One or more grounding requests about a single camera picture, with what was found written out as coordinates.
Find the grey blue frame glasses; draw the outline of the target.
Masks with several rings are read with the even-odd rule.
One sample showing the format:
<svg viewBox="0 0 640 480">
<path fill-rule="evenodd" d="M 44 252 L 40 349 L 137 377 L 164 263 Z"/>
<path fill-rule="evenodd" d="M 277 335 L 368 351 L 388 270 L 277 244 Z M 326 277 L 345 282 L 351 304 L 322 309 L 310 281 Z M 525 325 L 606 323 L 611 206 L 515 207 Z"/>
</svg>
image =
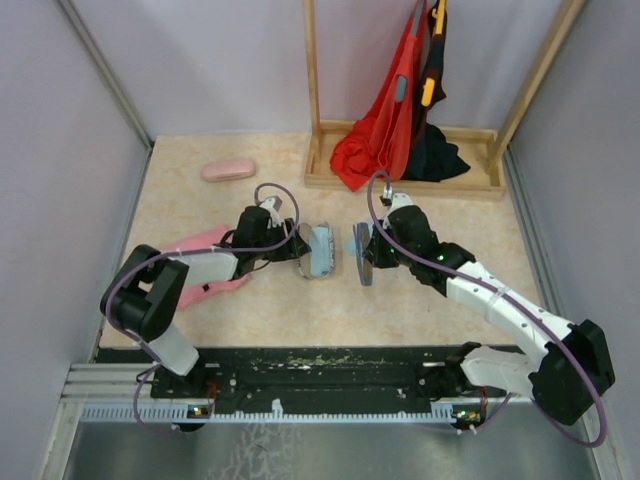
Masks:
<svg viewBox="0 0 640 480">
<path fill-rule="evenodd" d="M 373 266 L 366 256 L 367 247 L 371 240 L 369 225 L 365 222 L 355 224 L 353 236 L 360 283 L 364 287 L 371 287 L 373 285 Z"/>
</svg>

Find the light blue lens cloth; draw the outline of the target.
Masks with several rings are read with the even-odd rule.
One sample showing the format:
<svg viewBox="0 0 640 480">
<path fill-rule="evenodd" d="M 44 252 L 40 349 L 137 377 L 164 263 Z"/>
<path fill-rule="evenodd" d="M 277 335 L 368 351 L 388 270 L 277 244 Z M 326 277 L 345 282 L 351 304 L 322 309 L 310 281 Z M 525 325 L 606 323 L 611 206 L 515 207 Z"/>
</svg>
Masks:
<svg viewBox="0 0 640 480">
<path fill-rule="evenodd" d="M 328 224 L 311 228 L 309 239 L 310 274 L 312 278 L 324 278 L 334 268 L 335 245 L 333 230 Z"/>
</svg>

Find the pink glasses case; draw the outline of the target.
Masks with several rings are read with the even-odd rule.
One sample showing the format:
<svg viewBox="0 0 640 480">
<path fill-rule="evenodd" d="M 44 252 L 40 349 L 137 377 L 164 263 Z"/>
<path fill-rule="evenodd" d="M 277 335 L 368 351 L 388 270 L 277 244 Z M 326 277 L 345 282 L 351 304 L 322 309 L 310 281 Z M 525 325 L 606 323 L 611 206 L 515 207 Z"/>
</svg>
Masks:
<svg viewBox="0 0 640 480">
<path fill-rule="evenodd" d="M 201 179 L 210 182 L 239 180 L 252 177 L 256 164 L 250 158 L 227 158 L 208 162 L 200 172 Z"/>
</svg>

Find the flag print glasses case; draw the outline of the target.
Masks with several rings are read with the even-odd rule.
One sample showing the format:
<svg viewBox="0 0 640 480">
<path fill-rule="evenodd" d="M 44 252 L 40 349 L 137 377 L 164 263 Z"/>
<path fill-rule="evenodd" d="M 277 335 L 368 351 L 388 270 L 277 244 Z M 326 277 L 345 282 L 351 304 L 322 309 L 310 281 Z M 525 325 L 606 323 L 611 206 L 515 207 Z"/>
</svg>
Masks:
<svg viewBox="0 0 640 480">
<path fill-rule="evenodd" d="M 300 275 L 306 280 L 328 278 L 336 265 L 336 243 L 332 226 L 327 222 L 315 226 L 301 223 L 298 232 L 310 249 L 298 259 Z"/>
</svg>

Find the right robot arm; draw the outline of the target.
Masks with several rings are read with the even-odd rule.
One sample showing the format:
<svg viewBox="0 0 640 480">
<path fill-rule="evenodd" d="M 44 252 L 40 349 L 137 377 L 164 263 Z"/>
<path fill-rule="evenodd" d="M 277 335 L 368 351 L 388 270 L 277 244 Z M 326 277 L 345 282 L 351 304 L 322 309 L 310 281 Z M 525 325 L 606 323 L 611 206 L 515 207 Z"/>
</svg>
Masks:
<svg viewBox="0 0 640 480">
<path fill-rule="evenodd" d="M 479 386 L 531 399 L 553 421 L 575 424 L 615 383 L 604 331 L 530 302 L 492 275 L 460 245 L 442 242 L 416 205 L 392 208 L 381 220 L 353 227 L 361 282 L 375 269 L 404 266 L 422 285 L 455 301 L 506 334 L 519 348 L 506 352 L 468 342 L 446 362 L 448 387 L 461 396 Z"/>
</svg>

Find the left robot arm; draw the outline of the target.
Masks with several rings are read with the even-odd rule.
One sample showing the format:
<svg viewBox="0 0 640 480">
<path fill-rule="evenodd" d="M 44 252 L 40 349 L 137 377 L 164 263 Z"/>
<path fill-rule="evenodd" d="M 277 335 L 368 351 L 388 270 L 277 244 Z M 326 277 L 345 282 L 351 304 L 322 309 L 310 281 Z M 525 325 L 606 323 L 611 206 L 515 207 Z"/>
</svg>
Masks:
<svg viewBox="0 0 640 480">
<path fill-rule="evenodd" d="M 176 389 L 194 397 L 206 389 L 208 373 L 197 366 L 197 349 L 173 325 L 182 292 L 240 280 L 259 261 L 299 260 L 310 252 L 294 219 L 281 219 L 271 208 L 249 206 L 235 229 L 207 247 L 161 252 L 137 246 L 104 292 L 100 311 L 112 327 L 173 373 Z"/>
</svg>

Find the pink folded cloth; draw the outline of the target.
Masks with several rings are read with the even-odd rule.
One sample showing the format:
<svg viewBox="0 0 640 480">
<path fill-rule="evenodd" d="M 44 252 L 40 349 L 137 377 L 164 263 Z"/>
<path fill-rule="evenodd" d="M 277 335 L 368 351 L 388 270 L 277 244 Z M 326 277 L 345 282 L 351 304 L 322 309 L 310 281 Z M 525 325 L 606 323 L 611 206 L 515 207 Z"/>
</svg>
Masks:
<svg viewBox="0 0 640 480">
<path fill-rule="evenodd" d="M 213 244 L 219 243 L 222 237 L 229 231 L 228 227 L 224 224 L 215 227 L 214 229 L 186 237 L 178 242 L 161 247 L 161 251 L 175 251 L 175 250 L 197 250 L 211 247 Z M 240 288 L 250 279 L 249 275 L 226 282 L 212 282 L 202 285 L 194 285 L 185 287 L 182 290 L 177 309 L 184 310 L 187 307 L 196 303 L 202 302 L 212 296 L 226 292 L 233 291 Z"/>
</svg>

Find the crumpled light blue cloth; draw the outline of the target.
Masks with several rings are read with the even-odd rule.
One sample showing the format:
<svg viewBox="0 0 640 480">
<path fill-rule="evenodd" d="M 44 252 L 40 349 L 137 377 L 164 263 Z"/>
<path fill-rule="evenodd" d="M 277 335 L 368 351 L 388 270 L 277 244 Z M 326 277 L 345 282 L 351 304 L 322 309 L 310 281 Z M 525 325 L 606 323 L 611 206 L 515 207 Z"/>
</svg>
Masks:
<svg viewBox="0 0 640 480">
<path fill-rule="evenodd" d="M 343 251 L 345 255 L 348 256 L 355 256 L 356 255 L 356 246 L 355 246 L 355 240 L 353 238 L 350 238 L 344 245 L 343 247 Z"/>
</svg>

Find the dark hanging garment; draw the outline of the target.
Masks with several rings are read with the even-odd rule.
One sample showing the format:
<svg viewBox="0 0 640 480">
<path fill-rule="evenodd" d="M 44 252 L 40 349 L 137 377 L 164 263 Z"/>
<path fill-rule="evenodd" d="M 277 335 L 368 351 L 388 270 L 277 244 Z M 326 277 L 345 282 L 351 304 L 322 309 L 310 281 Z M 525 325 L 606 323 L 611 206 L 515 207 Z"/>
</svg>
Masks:
<svg viewBox="0 0 640 480">
<path fill-rule="evenodd" d="M 414 89 L 411 148 L 402 179 L 441 182 L 467 173 L 470 166 L 459 156 L 459 147 L 428 121 L 429 113 L 437 103 L 431 108 L 421 105 L 425 64 Z"/>
</svg>

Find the red hanging garment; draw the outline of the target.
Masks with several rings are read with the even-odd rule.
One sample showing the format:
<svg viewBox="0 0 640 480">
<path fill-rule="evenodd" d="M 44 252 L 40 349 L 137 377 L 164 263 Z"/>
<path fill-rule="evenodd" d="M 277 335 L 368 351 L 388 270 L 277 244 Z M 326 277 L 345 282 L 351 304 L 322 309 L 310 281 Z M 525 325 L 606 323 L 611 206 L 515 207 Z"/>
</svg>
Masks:
<svg viewBox="0 0 640 480">
<path fill-rule="evenodd" d="M 392 180 L 401 179 L 405 172 L 426 17 L 426 3 L 418 1 L 373 105 L 333 150 L 331 171 L 352 192 L 360 190 L 378 170 L 385 171 Z"/>
</svg>

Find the wooden clothes rack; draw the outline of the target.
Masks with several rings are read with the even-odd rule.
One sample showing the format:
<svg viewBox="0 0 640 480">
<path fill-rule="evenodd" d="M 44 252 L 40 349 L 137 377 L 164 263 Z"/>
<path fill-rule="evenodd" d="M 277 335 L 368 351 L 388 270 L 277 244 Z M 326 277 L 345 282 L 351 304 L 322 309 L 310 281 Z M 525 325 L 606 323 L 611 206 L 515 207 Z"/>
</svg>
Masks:
<svg viewBox="0 0 640 480">
<path fill-rule="evenodd" d="M 499 199 L 502 158 L 547 71 L 584 7 L 563 1 L 499 130 L 439 127 L 429 114 L 443 86 L 447 4 L 414 4 L 373 105 L 357 121 L 327 120 L 319 108 L 315 4 L 303 4 L 311 112 L 306 186 L 364 188 L 375 170 L 416 195 Z"/>
</svg>

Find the yellow clothes hanger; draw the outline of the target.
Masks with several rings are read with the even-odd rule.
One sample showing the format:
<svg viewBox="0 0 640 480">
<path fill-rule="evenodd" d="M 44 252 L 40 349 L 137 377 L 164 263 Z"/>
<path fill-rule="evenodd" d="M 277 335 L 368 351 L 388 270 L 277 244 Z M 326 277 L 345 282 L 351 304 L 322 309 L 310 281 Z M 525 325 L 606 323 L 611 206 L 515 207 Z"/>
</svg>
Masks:
<svg viewBox="0 0 640 480">
<path fill-rule="evenodd" d="M 447 27 L 446 4 L 446 0 L 437 1 L 427 18 L 430 43 L 422 74 L 423 91 L 421 97 L 421 105 L 426 108 L 431 108 L 446 97 L 442 87 Z"/>
</svg>

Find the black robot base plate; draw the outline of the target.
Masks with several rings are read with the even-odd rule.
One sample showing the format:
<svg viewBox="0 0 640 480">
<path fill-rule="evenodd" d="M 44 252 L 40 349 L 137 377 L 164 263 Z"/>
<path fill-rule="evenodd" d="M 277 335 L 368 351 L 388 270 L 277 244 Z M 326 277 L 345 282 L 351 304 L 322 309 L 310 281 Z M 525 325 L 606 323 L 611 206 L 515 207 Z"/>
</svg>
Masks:
<svg viewBox="0 0 640 480">
<path fill-rule="evenodd" d="M 427 414 L 446 398 L 491 401 L 496 387 L 473 387 L 448 373 L 454 346 L 219 347 L 200 349 L 194 373 L 159 368 L 148 380 L 157 400 L 195 403 L 194 416 Z"/>
</svg>

